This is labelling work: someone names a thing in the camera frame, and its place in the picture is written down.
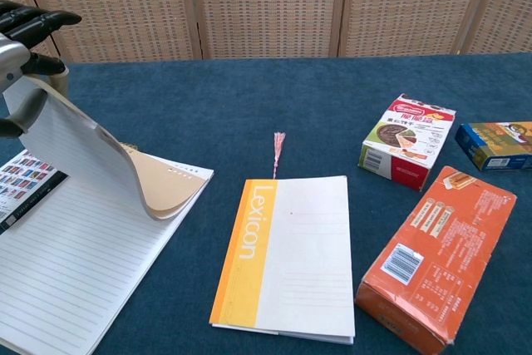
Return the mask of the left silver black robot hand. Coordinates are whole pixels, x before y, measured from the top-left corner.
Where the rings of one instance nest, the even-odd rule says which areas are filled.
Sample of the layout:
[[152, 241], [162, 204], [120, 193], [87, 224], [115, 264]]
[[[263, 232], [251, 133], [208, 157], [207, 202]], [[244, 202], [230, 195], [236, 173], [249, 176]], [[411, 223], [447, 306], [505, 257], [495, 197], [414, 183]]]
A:
[[38, 82], [16, 111], [1, 119], [1, 136], [17, 138], [28, 132], [45, 106], [50, 91], [64, 97], [69, 92], [69, 70], [57, 57], [32, 51], [63, 26], [81, 22], [82, 17], [64, 10], [47, 11], [8, 0], [1, 1], [1, 91], [22, 77], [47, 76]]

